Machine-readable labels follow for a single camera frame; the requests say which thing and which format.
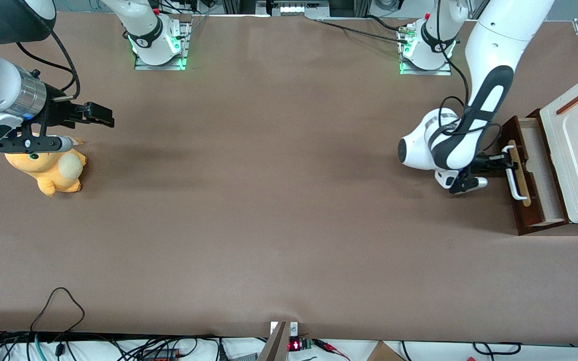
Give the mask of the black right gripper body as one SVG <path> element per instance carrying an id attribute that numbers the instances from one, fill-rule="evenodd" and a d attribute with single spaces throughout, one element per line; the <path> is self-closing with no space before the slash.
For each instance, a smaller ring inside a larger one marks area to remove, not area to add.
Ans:
<path id="1" fill-rule="evenodd" d="M 78 111 L 80 105 L 71 101 L 55 101 L 55 98 L 66 94 L 53 86 L 46 86 L 47 99 L 44 108 L 38 114 L 39 136 L 46 136 L 50 126 L 63 125 L 74 129 L 76 123 L 86 123 L 83 113 Z"/>

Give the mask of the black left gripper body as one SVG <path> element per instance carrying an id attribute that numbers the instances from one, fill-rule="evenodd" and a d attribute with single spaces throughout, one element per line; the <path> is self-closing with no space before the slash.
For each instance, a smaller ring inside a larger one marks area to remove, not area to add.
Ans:
<path id="1" fill-rule="evenodd" d="M 485 173 L 487 160 L 486 154 L 477 154 L 474 160 L 459 172 L 457 182 L 488 182 L 486 177 L 480 175 Z"/>

